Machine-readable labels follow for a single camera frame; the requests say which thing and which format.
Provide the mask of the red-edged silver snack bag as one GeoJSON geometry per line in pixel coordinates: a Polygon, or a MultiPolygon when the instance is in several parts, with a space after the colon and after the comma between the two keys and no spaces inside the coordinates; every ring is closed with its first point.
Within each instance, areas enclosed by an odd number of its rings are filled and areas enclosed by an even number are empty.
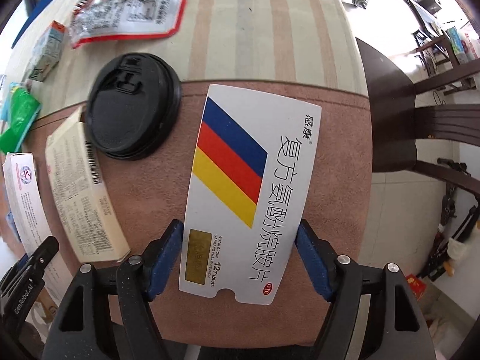
{"type": "Polygon", "coordinates": [[[73,14],[72,48],[97,41],[169,38],[180,29],[187,0],[94,0],[73,14]]]}

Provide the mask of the white flat medicine box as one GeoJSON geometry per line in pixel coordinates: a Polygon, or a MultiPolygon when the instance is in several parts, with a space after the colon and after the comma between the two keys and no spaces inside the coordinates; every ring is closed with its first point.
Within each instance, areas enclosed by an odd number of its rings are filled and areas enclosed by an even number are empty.
{"type": "MultiPolygon", "coordinates": [[[[3,175],[7,200],[20,241],[27,254],[32,254],[51,235],[32,154],[8,154],[3,164],[3,175]]],[[[46,291],[58,306],[72,281],[72,274],[61,253],[56,253],[47,264],[44,281],[46,291]]]]}

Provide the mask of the black plastic cup lid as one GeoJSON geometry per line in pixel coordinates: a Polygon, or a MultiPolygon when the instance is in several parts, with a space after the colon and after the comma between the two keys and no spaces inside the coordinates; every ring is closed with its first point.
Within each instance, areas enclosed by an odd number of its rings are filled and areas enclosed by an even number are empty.
{"type": "Polygon", "coordinates": [[[178,75],[162,58],[117,56],[99,71],[89,92],[86,134],[110,158],[145,158],[171,133],[181,100],[178,75]]]}

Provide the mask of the pink striped tablecloth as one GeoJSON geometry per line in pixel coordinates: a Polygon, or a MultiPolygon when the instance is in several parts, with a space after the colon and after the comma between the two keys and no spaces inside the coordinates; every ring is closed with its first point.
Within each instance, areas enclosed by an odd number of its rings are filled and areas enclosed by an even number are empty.
{"type": "MultiPolygon", "coordinates": [[[[43,83],[32,85],[41,119],[24,143],[33,153],[50,229],[72,274],[80,266],[51,193],[47,137],[86,101],[101,68],[117,55],[164,59],[182,81],[181,109],[168,139],[152,155],[122,161],[98,155],[116,216],[133,253],[183,219],[199,124],[210,84],[238,86],[319,105],[320,138],[304,217],[321,238],[356,258],[372,179],[368,91],[360,53],[339,0],[187,0],[170,38],[101,41],[71,49],[43,83]]],[[[164,339],[213,347],[312,345],[328,304],[295,250],[269,306],[178,289],[177,260],[165,291],[151,303],[164,339]]]]}

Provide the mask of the dark wooden chair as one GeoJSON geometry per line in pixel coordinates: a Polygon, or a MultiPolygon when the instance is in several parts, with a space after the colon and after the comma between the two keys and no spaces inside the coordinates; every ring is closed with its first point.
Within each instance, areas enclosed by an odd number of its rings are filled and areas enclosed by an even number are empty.
{"type": "Polygon", "coordinates": [[[454,184],[479,195],[479,180],[462,172],[417,158],[417,139],[441,139],[479,145],[479,105],[415,106],[418,94],[479,72],[476,59],[431,78],[412,82],[371,45],[357,39],[373,131],[373,172],[411,171],[454,184]]]}

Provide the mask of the green blue rice bag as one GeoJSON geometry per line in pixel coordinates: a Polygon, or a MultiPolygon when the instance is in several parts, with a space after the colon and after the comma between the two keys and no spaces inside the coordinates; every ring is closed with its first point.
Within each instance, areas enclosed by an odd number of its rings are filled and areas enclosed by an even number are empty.
{"type": "Polygon", "coordinates": [[[7,100],[1,110],[1,120],[8,128],[1,133],[1,152],[18,153],[30,127],[41,111],[41,103],[19,83],[11,83],[7,100]]]}

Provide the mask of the white striped medicine box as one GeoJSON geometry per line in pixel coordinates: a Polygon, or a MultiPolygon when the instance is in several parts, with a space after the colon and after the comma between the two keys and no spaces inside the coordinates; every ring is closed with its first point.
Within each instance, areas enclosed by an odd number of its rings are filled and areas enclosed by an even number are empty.
{"type": "Polygon", "coordinates": [[[311,102],[209,87],[186,202],[182,292],[272,303],[303,217],[321,114],[311,102]]]}

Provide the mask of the small teal carton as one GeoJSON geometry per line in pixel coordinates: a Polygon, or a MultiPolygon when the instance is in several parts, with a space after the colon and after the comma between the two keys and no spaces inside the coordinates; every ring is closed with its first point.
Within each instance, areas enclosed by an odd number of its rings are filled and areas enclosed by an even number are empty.
{"type": "Polygon", "coordinates": [[[60,60],[66,27],[53,20],[40,36],[32,51],[25,76],[43,82],[60,60]]]}

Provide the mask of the cream printed medicine box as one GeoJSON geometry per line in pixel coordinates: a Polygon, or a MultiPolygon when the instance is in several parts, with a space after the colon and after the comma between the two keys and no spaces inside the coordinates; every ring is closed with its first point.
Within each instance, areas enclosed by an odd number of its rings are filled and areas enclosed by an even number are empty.
{"type": "Polygon", "coordinates": [[[81,263],[120,262],[130,246],[120,227],[76,108],[46,140],[49,184],[60,222],[81,263]]]}

